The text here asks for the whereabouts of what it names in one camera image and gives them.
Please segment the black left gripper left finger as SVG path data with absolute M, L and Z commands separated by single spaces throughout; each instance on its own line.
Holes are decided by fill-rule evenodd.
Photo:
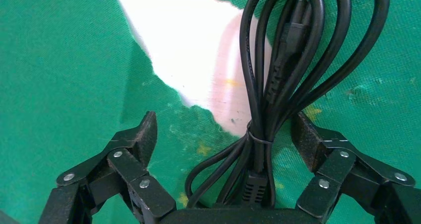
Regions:
M 148 111 L 139 125 L 117 132 L 103 151 L 57 177 L 39 223 L 90 224 L 116 195 L 139 223 L 161 222 L 176 202 L 147 168 L 156 140 L 156 114 Z

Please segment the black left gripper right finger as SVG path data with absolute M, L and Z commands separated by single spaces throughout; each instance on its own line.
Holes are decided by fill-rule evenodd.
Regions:
M 418 224 L 421 191 L 409 174 L 360 152 L 337 131 L 304 113 L 292 118 L 292 141 L 313 178 L 295 208 L 316 222 L 329 219 L 341 195 L 353 198 L 377 224 Z

